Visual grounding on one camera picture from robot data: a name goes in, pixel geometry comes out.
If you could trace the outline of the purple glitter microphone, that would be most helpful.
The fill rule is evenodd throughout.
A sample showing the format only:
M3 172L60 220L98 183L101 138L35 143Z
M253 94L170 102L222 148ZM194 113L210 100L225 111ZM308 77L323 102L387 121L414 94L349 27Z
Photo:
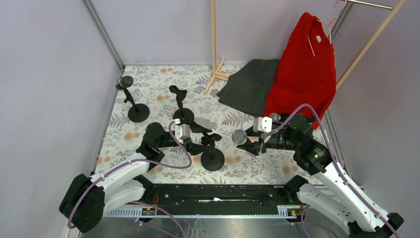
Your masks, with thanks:
M242 144L249 144L249 143L258 143L257 141L251 141L248 138L246 132L244 130L241 130L241 129L234 130L232 135L231 135L231 139L232 139L232 142L236 146L237 145L242 145Z

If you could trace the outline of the black mic stand back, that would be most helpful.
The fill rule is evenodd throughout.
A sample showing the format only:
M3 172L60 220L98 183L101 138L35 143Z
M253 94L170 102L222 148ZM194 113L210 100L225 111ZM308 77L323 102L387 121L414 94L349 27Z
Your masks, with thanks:
M215 143L220 141L222 136L217 133L203 133L201 144L206 146L206 150L201 155L201 164L204 169L214 172L220 170L225 162L224 154L215 147Z

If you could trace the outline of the black mic stand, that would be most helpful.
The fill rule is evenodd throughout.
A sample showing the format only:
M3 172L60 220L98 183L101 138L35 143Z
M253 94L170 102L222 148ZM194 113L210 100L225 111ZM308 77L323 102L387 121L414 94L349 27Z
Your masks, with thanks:
M150 115L150 109L147 105L136 103L129 92L128 88L134 83L134 79L131 76L123 76L117 80L116 89L123 91L125 94L124 103L130 102L131 107L128 111L128 118L130 121L140 123L145 121Z
M224 154L215 147L215 143L220 141L222 136L217 133L203 133L201 144L206 146L206 150L201 155L201 164L204 169L214 172L220 170L225 162Z
M175 85L169 86L169 90L171 93L175 94L175 99L178 105L178 110L175 111L172 118L179 119L180 122L191 126L194 122L194 113L183 106L183 100L186 98L188 91L185 89L178 89Z

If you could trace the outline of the silver head black microphone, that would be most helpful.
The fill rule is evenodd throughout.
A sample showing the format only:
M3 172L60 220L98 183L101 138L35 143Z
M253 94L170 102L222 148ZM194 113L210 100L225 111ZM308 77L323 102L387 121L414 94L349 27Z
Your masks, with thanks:
M272 119L273 123L283 123L289 116L289 114L271 113L268 117Z

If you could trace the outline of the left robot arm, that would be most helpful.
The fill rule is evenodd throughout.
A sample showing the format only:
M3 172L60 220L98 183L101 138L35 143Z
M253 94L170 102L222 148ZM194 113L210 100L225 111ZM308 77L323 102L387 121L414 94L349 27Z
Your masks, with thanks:
M192 156L204 152L208 146L195 144L190 133L212 135L212 130L193 120L173 119L165 130L158 122L146 127L141 145L129 159L111 167L108 171L86 176L76 176L60 206L60 213L67 218L67 227L82 233L92 230L109 211L122 205L139 201L146 193L144 185L136 180L156 166L184 170L191 167ZM188 163L176 166L162 163L161 148L179 147Z

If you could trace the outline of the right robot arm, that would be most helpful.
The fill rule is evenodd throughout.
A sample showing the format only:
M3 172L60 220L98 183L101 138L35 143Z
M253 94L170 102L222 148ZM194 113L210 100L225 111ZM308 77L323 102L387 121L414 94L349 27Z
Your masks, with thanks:
M389 238L404 223L398 213L390 213L370 199L334 159L327 146L313 137L313 127L304 115L295 115L285 124L269 117L255 119L248 130L232 133L237 148L258 156L267 149L294 151L296 164L322 182L335 198L317 191L302 176L294 176L285 185L291 201L313 207L351 238Z

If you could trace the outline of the black mic stand front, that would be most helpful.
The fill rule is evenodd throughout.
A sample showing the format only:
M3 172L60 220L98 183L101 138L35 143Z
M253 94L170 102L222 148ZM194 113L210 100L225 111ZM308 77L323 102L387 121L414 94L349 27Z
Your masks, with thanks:
M131 107L128 111L128 118L130 121L140 123L145 121L150 115L150 109L147 105L136 103L129 92L128 88L134 83L134 79L131 76L123 76L117 80L116 89L123 91L125 94L124 103L130 102Z

